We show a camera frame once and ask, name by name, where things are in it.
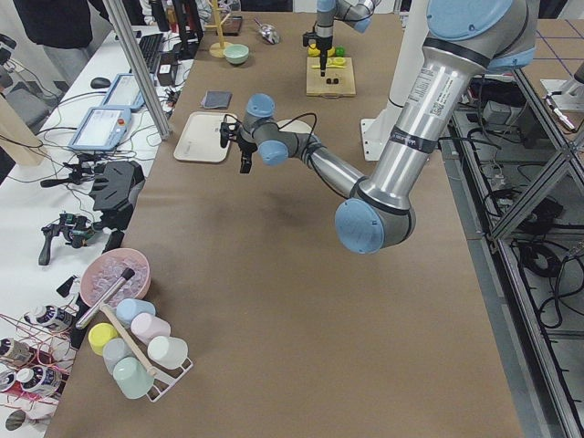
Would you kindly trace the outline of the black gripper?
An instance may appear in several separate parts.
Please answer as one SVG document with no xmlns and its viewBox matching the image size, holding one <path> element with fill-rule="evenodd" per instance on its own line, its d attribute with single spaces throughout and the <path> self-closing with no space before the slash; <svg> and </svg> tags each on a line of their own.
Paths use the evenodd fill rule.
<svg viewBox="0 0 584 438">
<path fill-rule="evenodd" d="M 322 36 L 316 31 L 308 31 L 302 36 L 302 44 L 304 47 L 312 47 L 318 51 L 320 76 L 325 77 L 327 57 L 329 56 L 329 50 L 332 49 L 332 35 L 328 33 Z"/>
<path fill-rule="evenodd" d="M 225 114 L 220 124 L 219 133 L 221 148 L 225 149 L 229 141 L 238 145 L 241 152 L 240 173 L 250 173 L 252 156 L 257 151 L 257 146 L 244 138 L 243 123 L 236 116 Z"/>
</svg>

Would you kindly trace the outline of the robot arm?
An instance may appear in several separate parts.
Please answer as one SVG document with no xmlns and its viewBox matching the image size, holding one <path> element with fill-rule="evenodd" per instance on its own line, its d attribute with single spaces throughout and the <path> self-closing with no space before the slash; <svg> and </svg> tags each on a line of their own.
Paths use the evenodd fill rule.
<svg viewBox="0 0 584 438">
<path fill-rule="evenodd" d="M 326 76 L 328 52 L 333 45 L 334 22 L 340 21 L 359 33 L 364 33 L 370 25 L 375 9 L 380 4 L 377 0 L 361 0 L 355 5 L 345 0 L 318 0 L 317 18 L 310 31 L 303 34 L 302 44 L 308 47 L 316 45 L 319 51 L 320 76 Z"/>
<path fill-rule="evenodd" d="M 329 151 L 313 132 L 282 130 L 275 102 L 262 93 L 248 100 L 241 120 L 222 122 L 220 144 L 239 146 L 243 173 L 250 171 L 254 152 L 270 166 L 289 158 L 305 163 L 344 197 L 335 227 L 350 251 L 372 254 L 398 245 L 415 227 L 410 191 L 469 82 L 531 62 L 538 9 L 537 1 L 429 2 L 422 67 L 370 176 Z"/>
</svg>

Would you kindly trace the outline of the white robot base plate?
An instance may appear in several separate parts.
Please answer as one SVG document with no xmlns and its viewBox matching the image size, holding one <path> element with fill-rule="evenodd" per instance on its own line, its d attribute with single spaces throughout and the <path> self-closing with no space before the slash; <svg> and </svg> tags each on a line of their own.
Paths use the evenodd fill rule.
<svg viewBox="0 0 584 438">
<path fill-rule="evenodd" d="M 377 162 L 391 135 L 393 125 L 381 119 L 361 119 L 360 134 L 364 159 Z"/>
</svg>

